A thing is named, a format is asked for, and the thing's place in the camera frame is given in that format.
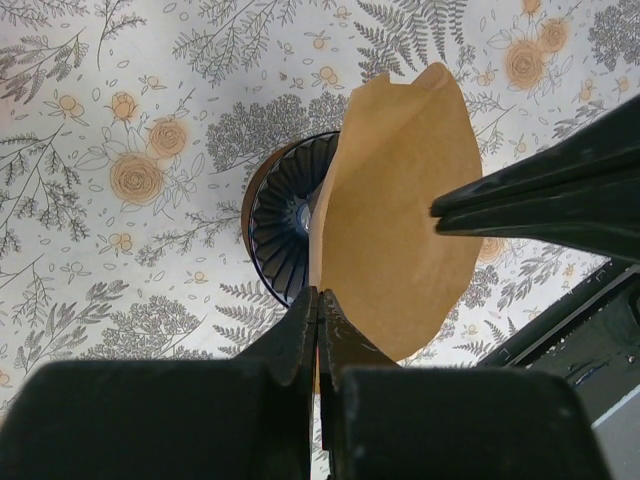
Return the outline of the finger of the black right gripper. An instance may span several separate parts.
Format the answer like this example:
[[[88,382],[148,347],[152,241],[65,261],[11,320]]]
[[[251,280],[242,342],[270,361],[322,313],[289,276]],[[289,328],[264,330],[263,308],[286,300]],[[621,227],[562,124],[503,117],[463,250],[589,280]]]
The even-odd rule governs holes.
[[[445,216],[476,203],[566,184],[619,166],[639,151],[639,98],[634,97],[551,148],[436,198],[430,214]]]
[[[496,209],[449,213],[436,231],[442,235],[510,237],[540,240],[602,256],[639,263],[639,228],[585,221],[526,219]]]

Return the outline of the brown paper coffee filter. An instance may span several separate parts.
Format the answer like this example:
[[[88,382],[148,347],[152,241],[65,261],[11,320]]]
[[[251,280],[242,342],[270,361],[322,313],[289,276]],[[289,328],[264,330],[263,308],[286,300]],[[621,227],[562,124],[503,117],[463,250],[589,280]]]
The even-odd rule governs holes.
[[[382,74],[349,99],[309,230],[309,282],[395,361],[439,332],[482,242],[437,234],[432,202],[481,177],[462,92],[442,64]]]

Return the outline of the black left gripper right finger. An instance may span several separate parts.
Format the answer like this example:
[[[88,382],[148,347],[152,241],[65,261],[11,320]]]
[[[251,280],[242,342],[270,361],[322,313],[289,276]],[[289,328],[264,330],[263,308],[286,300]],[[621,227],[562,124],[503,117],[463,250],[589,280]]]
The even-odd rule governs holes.
[[[402,368],[318,305],[323,445],[334,479],[607,479],[578,396],[522,368]]]

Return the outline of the blue glass dripper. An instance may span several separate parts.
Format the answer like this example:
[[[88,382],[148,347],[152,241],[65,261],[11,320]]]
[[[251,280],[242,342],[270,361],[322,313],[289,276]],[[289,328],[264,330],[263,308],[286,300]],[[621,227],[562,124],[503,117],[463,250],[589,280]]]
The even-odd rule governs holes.
[[[268,157],[247,186],[242,237],[269,293],[288,307],[308,285],[309,227],[340,133],[293,142]]]

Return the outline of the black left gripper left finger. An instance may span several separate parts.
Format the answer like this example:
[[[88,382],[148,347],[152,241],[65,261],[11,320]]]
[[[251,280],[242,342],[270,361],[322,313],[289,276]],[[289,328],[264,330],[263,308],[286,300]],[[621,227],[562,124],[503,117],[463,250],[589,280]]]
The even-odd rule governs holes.
[[[5,479],[307,479],[318,293],[228,360],[39,369],[1,429]]]

